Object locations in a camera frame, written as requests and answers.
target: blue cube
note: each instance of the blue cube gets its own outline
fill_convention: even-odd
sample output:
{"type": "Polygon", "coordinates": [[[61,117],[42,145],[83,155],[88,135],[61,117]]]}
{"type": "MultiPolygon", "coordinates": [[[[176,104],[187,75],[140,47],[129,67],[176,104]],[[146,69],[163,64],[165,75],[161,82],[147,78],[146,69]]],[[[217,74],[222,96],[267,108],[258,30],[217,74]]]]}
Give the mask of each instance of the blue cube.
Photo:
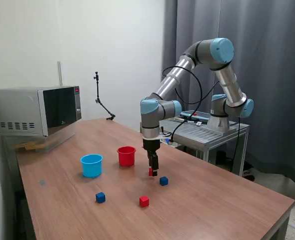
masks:
{"type": "Polygon", "coordinates": [[[168,185],[169,180],[166,176],[160,177],[159,178],[159,184],[161,184],[161,186],[165,186],[168,185]]]}
{"type": "Polygon", "coordinates": [[[95,197],[96,197],[96,202],[99,204],[104,203],[106,201],[106,196],[103,192],[99,192],[95,194],[95,197]]]}

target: robotic arm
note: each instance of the robotic arm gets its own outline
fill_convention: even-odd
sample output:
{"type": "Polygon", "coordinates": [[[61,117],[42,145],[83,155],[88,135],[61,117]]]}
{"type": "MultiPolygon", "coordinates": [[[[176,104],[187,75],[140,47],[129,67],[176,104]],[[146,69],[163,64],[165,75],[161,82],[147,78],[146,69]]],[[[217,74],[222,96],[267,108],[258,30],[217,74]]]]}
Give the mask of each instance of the robotic arm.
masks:
{"type": "MultiPolygon", "coordinates": [[[[228,116],[246,118],[253,110],[253,100],[247,99],[237,83],[231,67],[234,47],[227,38],[198,41],[190,46],[175,66],[192,70],[198,64],[208,64],[214,71],[225,94],[212,97],[209,129],[226,132],[229,130],[228,116]]],[[[147,150],[152,175],[158,175],[159,162],[156,150],[160,148],[160,121],[178,116],[182,111],[180,102],[166,101],[187,73],[174,67],[163,79],[161,86],[140,103],[143,148],[147,150]]]]}

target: metal stand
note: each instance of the metal stand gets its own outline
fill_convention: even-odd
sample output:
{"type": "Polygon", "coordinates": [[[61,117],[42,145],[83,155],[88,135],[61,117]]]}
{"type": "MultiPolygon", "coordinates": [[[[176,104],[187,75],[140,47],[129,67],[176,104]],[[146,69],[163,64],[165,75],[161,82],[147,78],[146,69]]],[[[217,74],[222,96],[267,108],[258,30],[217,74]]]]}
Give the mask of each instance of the metal stand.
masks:
{"type": "Polygon", "coordinates": [[[99,75],[98,75],[98,72],[96,71],[95,72],[95,76],[93,77],[95,80],[96,80],[96,93],[97,93],[97,96],[96,96],[96,100],[95,102],[97,104],[100,104],[106,111],[108,114],[110,114],[110,117],[107,117],[106,120],[112,120],[116,117],[113,113],[111,113],[104,105],[103,103],[101,102],[100,98],[99,98],[99,75]]]}
{"type": "MultiPolygon", "coordinates": [[[[172,132],[178,124],[179,122],[174,120],[167,119],[160,121],[160,126],[163,126],[165,132],[172,132]]],[[[230,122],[230,130],[224,133],[207,129],[206,125],[202,127],[194,123],[184,123],[177,129],[173,139],[178,144],[195,149],[197,158],[209,162],[210,151],[229,141],[236,140],[238,129],[239,125],[234,122],[230,122]]],[[[240,124],[238,145],[232,167],[232,172],[239,176],[243,174],[249,130],[249,125],[240,124]]],[[[211,158],[210,163],[215,165],[214,159],[212,160],[211,158]]]]}

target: light blue joint cap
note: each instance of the light blue joint cap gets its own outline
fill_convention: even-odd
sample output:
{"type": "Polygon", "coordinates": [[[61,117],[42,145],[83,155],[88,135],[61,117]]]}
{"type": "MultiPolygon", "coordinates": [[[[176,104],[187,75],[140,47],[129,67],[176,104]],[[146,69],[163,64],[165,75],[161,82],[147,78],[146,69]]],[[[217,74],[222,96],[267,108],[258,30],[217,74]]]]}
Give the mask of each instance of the light blue joint cap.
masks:
{"type": "Polygon", "coordinates": [[[173,100],[172,101],[174,103],[174,109],[175,109],[175,112],[174,112],[174,116],[179,116],[182,112],[182,106],[181,106],[181,103],[179,101],[176,101],[176,100],[173,100]]]}
{"type": "Polygon", "coordinates": [[[254,101],[252,99],[248,99],[244,104],[243,110],[240,114],[240,118],[247,118],[251,115],[254,108],[254,101]]]}
{"type": "Polygon", "coordinates": [[[219,64],[226,64],[232,61],[234,56],[234,47],[227,38],[215,38],[209,45],[212,57],[219,64]]]}
{"type": "Polygon", "coordinates": [[[227,97],[227,95],[225,95],[225,94],[215,94],[212,96],[212,101],[217,100],[217,99],[223,99],[226,97],[227,97]]]}
{"type": "Polygon", "coordinates": [[[141,114],[150,114],[159,107],[159,102],[158,100],[155,99],[147,99],[147,100],[142,100],[140,103],[141,107],[141,114]]]}

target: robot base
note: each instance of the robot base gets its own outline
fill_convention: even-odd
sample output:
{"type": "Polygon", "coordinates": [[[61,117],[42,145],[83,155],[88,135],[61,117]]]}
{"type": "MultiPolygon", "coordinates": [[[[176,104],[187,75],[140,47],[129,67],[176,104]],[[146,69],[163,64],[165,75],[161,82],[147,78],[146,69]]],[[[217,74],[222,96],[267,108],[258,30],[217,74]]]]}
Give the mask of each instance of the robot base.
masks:
{"type": "Polygon", "coordinates": [[[226,133],[230,129],[228,117],[210,116],[207,122],[207,127],[214,131],[226,133]]]}

